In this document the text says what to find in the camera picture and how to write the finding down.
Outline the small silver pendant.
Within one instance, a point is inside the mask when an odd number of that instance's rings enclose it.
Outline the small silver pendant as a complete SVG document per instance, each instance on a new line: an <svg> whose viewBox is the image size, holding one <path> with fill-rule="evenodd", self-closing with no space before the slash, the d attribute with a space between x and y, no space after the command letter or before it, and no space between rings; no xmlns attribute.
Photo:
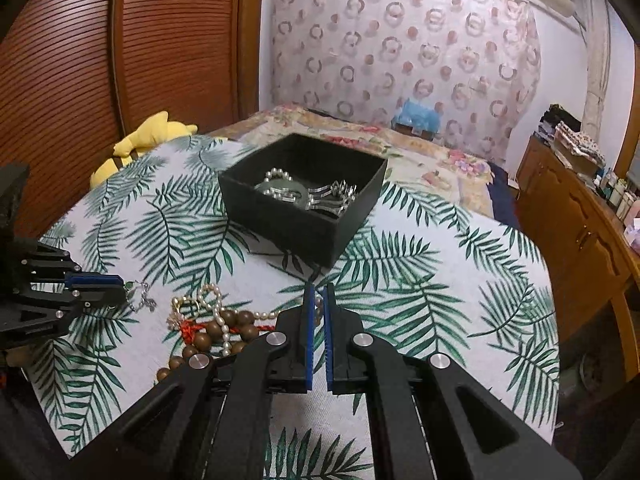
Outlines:
<svg viewBox="0 0 640 480"><path fill-rule="evenodd" d="M150 289L151 285L147 282L129 281L125 283L127 306L132 312L155 311L157 302L150 296Z"/></svg>

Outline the black jewelry box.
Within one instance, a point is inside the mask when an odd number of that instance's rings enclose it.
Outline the black jewelry box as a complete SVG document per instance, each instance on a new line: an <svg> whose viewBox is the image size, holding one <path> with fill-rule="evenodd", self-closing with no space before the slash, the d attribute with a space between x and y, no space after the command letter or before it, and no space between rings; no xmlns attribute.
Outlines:
<svg viewBox="0 0 640 480"><path fill-rule="evenodd" d="M218 177L228 218L278 247L333 266L380 195L384 158L293 133Z"/></svg>

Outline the wooden dresser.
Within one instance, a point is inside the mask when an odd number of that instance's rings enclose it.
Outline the wooden dresser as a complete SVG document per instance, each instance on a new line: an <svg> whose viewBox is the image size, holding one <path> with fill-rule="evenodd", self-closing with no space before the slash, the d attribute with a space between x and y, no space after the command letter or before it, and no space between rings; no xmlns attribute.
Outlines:
<svg viewBox="0 0 640 480"><path fill-rule="evenodd" d="M518 221L547 263L560 341L610 307L631 380L639 374L639 256L624 239L623 223L536 136L516 180Z"/></svg>

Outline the palm leaf tablecloth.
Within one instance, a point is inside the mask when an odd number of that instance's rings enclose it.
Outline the palm leaf tablecloth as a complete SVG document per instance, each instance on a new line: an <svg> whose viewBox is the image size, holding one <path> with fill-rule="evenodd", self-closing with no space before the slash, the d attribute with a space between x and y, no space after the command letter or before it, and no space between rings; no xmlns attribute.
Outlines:
<svg viewBox="0 0 640 480"><path fill-rule="evenodd" d="M163 145L91 191L43 235L78 272L147 282L154 312L78 312L41 346L29 379L48 438L47 474L72 459L196 354L240 353L314 286L314 369L271 403L259 479L378 479L367 402L326 383L322 292L404 356L446 354L551 446L559 341L544 257L519 229L383 178L333 266L309 262L228 218L218 182L252 154L238 142Z"/></svg>

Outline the wooden louvered wardrobe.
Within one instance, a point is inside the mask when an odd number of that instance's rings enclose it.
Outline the wooden louvered wardrobe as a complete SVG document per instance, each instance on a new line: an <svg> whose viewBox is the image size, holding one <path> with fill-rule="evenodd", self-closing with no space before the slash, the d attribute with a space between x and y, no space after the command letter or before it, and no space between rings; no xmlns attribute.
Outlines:
<svg viewBox="0 0 640 480"><path fill-rule="evenodd" d="M262 0L1 0L1 160L37 237L106 151L166 110L204 132L258 109Z"/></svg>

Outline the circle pattern curtain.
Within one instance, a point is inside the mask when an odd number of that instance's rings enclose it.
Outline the circle pattern curtain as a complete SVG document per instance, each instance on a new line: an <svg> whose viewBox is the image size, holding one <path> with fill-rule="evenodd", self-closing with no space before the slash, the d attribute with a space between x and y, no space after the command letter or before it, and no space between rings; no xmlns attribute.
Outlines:
<svg viewBox="0 0 640 480"><path fill-rule="evenodd" d="M525 0L272 0L270 44L273 102L377 126L415 105L500 166L541 71Z"/></svg>

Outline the blue tissue pack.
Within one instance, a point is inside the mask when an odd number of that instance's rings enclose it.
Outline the blue tissue pack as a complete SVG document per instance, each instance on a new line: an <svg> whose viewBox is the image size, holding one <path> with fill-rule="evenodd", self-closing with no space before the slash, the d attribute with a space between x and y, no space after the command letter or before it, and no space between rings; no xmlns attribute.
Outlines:
<svg viewBox="0 0 640 480"><path fill-rule="evenodd" d="M393 126L401 125L430 133L438 133L441 122L437 110L411 100L405 100L392 119Z"/></svg>

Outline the bottles on dresser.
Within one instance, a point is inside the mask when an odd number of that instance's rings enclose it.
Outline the bottles on dresser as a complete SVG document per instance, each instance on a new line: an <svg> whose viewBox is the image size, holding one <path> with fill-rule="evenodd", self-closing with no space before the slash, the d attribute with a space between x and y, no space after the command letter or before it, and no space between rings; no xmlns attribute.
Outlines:
<svg viewBox="0 0 640 480"><path fill-rule="evenodd" d="M629 182L620 178L611 168L599 169L593 180L596 193L606 206L615 212L618 220L627 222L628 214L638 202L638 197L629 187Z"/></svg>

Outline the yellow plush toy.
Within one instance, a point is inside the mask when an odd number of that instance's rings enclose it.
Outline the yellow plush toy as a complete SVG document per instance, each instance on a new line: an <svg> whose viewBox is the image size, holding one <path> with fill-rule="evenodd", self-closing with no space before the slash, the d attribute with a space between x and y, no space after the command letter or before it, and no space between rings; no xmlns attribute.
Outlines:
<svg viewBox="0 0 640 480"><path fill-rule="evenodd" d="M111 155L91 175L90 188L93 190L107 178L160 144L183 136L193 136L197 132L197 125L186 125L170 120L166 110L146 118L134 132L129 133L114 145Z"/></svg>

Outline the green jade bangle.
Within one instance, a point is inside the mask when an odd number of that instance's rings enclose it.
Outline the green jade bangle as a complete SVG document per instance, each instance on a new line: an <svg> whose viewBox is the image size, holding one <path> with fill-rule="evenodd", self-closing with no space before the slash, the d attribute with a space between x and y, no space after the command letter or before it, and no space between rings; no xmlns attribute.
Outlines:
<svg viewBox="0 0 640 480"><path fill-rule="evenodd" d="M255 186L255 190L262 195L306 210L310 204L310 195L305 185L286 179L264 181Z"/></svg>

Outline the folded clothes pile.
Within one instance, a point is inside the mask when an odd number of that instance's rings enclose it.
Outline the folded clothes pile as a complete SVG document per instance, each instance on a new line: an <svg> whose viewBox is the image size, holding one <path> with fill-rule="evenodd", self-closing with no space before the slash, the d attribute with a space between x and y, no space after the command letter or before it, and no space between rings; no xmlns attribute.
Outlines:
<svg viewBox="0 0 640 480"><path fill-rule="evenodd" d="M570 154L590 160L598 168L605 166L600 146L582 131L582 123L559 104L551 104L540 118L537 136L547 144L559 141Z"/></svg>

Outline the floral bedspread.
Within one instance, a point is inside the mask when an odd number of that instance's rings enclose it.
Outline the floral bedspread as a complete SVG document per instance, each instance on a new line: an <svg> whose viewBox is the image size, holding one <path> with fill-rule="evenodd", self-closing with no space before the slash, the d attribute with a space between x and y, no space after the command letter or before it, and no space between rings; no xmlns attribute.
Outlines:
<svg viewBox="0 0 640 480"><path fill-rule="evenodd" d="M508 174L485 159L390 128L343 122L299 105L278 105L211 133L263 146L291 133L354 148L387 160L386 179L517 229Z"/></svg>

